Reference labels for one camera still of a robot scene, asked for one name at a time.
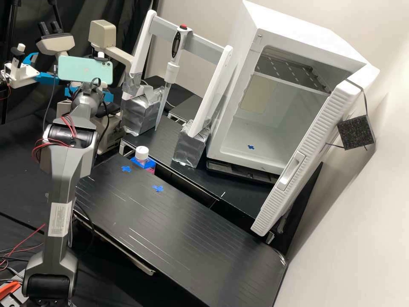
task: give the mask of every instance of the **mint green smartphone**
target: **mint green smartphone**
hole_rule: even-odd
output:
[[[111,84],[112,63],[62,55],[58,58],[58,77],[61,80],[79,82],[91,82],[93,78],[100,78],[102,82]]]

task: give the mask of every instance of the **sticker label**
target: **sticker label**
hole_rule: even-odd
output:
[[[51,215],[48,226],[49,237],[64,237],[68,234],[72,201],[69,203],[51,203]]]

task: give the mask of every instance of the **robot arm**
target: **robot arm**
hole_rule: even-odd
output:
[[[69,116],[57,118],[43,135],[40,167],[52,176],[44,249],[27,264],[23,294],[26,306],[67,306],[74,293],[77,258],[67,249],[75,203],[75,187],[88,176],[98,147],[98,133],[90,118],[104,98],[95,85],[84,83]]]

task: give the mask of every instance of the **bottle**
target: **bottle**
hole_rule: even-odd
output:
[[[131,161],[151,174],[155,174],[156,162],[149,157],[148,147],[138,146],[135,149],[135,157],[133,157]]]

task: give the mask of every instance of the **refrigerator door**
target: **refrigerator door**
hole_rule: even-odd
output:
[[[378,74],[377,68],[366,64],[348,79],[366,91]],[[328,150],[326,142],[335,126],[360,94],[360,89],[348,81],[342,81],[335,87],[265,200],[251,227],[252,231],[264,236],[290,208],[321,161],[321,156]]]

